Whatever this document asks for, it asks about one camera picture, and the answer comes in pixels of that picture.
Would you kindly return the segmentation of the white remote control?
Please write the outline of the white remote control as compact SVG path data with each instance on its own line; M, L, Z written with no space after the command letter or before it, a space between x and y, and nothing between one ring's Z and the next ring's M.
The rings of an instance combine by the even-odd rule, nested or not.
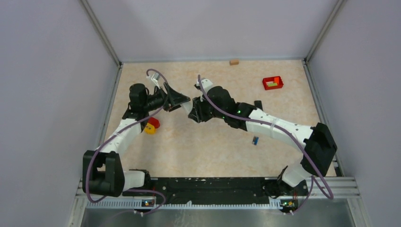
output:
M192 103L192 101L182 103L182 104L180 104L180 106L181 106L181 108L182 108L183 110L185 110L185 112L186 112L187 115L189 115L189 114L191 113L192 109L193 109L193 103Z

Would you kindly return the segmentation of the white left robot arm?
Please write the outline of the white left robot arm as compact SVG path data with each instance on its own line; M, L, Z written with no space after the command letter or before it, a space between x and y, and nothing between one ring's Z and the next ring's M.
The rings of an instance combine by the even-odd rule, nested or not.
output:
M129 92L130 101L117 129L96 150L88 150L83 155L82 190L87 196L118 197L131 188L139 195L149 194L152 183L146 179L146 173L142 170L125 171L121 155L144 131L152 117L150 112L171 112L191 100L167 83L164 83L164 88L155 86L153 94L141 83L132 85Z

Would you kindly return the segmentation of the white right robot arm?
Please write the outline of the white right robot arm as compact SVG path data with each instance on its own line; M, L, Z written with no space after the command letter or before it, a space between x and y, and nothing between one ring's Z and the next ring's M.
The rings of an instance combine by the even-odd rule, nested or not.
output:
M234 129L266 135L303 154L300 161L280 173L277 188L281 194L290 195L309 177L324 178L327 175L338 147L326 124L318 122L308 126L285 121L254 105L236 102L221 86L204 89L196 85L196 88L202 95L192 100L190 119L200 123L218 118Z

